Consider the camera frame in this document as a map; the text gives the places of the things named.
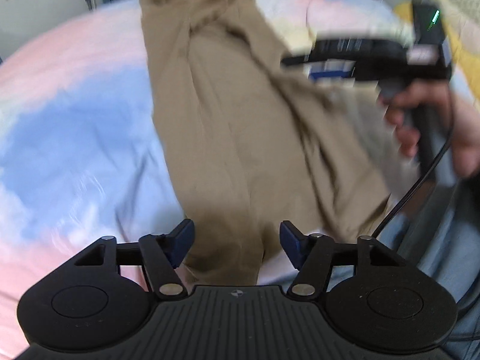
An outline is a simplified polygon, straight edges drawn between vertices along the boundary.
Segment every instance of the yellow fabric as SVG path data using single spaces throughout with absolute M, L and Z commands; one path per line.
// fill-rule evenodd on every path
M 411 2 L 405 2 L 398 5 L 395 8 L 395 13 L 404 21 L 408 21 L 410 23 L 413 21 Z M 452 27 L 445 22 L 445 20 L 443 22 L 443 26 L 450 41 L 453 61 L 455 64 L 459 65 L 465 73 L 465 77 L 469 83 L 470 89 L 476 98 L 475 106 L 480 111 L 480 56 L 473 55 L 465 50 L 459 36 L 455 33 Z

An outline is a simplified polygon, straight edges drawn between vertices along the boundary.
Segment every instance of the bed sheet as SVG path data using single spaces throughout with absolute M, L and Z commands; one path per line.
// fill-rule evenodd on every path
M 308 47 L 312 33 L 412 37 L 378 0 L 256 2 L 291 49 Z M 40 36 L 0 66 L 2 360 L 27 345 L 15 311 L 28 287 L 103 235 L 134 242 L 184 218 L 151 121 L 140 17 L 138 0 L 123 0 Z M 415 168 L 398 160 L 381 111 L 356 104 L 349 113 L 398 183 L 392 190 L 411 185 Z M 267 267 L 260 282 L 291 270 L 285 263 Z M 141 280 L 137 270 L 122 273 Z

